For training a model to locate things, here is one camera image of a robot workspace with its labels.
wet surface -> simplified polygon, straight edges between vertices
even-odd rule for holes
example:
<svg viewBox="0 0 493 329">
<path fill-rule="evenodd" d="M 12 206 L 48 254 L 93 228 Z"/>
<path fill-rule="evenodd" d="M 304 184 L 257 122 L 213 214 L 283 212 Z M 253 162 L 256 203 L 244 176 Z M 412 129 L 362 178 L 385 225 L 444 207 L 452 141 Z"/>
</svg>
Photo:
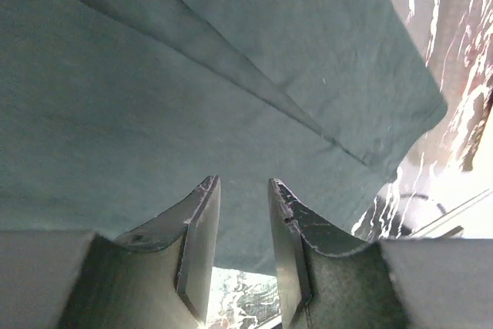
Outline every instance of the wet surface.
<svg viewBox="0 0 493 329">
<path fill-rule="evenodd" d="M 207 327 L 250 329 L 279 314 L 277 279 L 213 268 Z"/>
<path fill-rule="evenodd" d="M 416 230 L 442 215 L 437 205 L 448 212 L 491 186 L 479 163 L 491 156 L 481 139 L 491 135 L 485 127 L 491 110 L 492 1 L 392 0 L 447 100 L 448 114 L 416 142 L 396 182 L 380 191 L 388 208 L 387 219 L 378 220 L 384 224 L 381 237 L 391 235 L 395 217 Z M 375 205 L 368 212 L 380 216 Z"/>
</svg>

reflective surface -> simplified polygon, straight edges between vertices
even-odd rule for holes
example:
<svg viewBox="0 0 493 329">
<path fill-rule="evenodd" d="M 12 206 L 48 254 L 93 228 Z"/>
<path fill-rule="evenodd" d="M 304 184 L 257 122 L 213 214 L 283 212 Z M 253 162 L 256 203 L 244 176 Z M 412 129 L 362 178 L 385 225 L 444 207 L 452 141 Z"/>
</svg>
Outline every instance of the reflective surface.
<svg viewBox="0 0 493 329">
<path fill-rule="evenodd" d="M 449 212 L 491 187 L 491 1 L 392 0 L 448 102 L 446 118 L 418 140 L 397 181 L 379 193 L 389 217 L 413 230 L 442 215 L 437 204 Z M 381 236 L 389 237 L 389 228 Z"/>
<path fill-rule="evenodd" d="M 275 277 L 213 268 L 208 328 L 255 328 L 278 314 Z"/>
</svg>

green fabric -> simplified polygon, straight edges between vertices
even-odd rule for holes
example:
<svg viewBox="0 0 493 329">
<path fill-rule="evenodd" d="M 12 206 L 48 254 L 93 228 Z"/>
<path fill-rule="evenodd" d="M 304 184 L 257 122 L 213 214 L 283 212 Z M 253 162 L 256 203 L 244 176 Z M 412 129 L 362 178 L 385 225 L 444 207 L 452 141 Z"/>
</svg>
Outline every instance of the green fabric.
<svg viewBox="0 0 493 329">
<path fill-rule="evenodd" d="M 116 237 L 222 178 L 216 265 L 272 273 L 267 180 L 345 230 L 446 105 L 389 0 L 0 0 L 0 228 Z"/>
</svg>

curved edge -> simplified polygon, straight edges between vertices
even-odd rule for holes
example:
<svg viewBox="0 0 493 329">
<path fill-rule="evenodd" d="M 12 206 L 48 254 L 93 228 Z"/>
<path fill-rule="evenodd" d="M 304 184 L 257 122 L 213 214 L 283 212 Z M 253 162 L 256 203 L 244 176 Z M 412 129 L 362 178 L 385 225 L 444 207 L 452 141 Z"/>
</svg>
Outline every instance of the curved edge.
<svg viewBox="0 0 493 329">
<path fill-rule="evenodd" d="M 96 235 L 57 328 L 197 327 L 174 289 L 183 238 L 143 253 Z"/>
<path fill-rule="evenodd" d="M 276 180 L 269 181 L 270 227 L 284 327 L 310 303 L 312 291 L 300 229 Z"/>
<path fill-rule="evenodd" d="M 185 199 L 115 239 L 133 252 L 165 250 L 184 237 L 176 292 L 201 324 L 206 321 L 220 211 L 220 178 L 208 176 Z"/>
<path fill-rule="evenodd" d="M 305 206 L 279 179 L 270 186 L 279 193 L 278 207 L 287 216 L 285 222 L 299 230 L 303 241 L 325 257 L 349 257 L 366 250 L 371 244 L 350 235 Z"/>
<path fill-rule="evenodd" d="M 186 220 L 188 229 L 176 275 L 176 292 L 196 320 L 205 324 L 220 214 L 220 178 L 207 178 L 195 191 L 200 201 Z"/>
</svg>

teal cloth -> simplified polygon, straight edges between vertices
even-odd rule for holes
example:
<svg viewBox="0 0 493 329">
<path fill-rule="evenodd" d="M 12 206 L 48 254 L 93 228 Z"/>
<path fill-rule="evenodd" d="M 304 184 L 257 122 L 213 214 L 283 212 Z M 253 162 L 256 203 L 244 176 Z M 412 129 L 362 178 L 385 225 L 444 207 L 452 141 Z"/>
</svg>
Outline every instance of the teal cloth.
<svg viewBox="0 0 493 329">
<path fill-rule="evenodd" d="M 0 228 L 116 237 L 222 180 L 215 264 L 273 274 L 267 181 L 349 230 L 446 104 L 389 0 L 0 0 Z"/>
</svg>

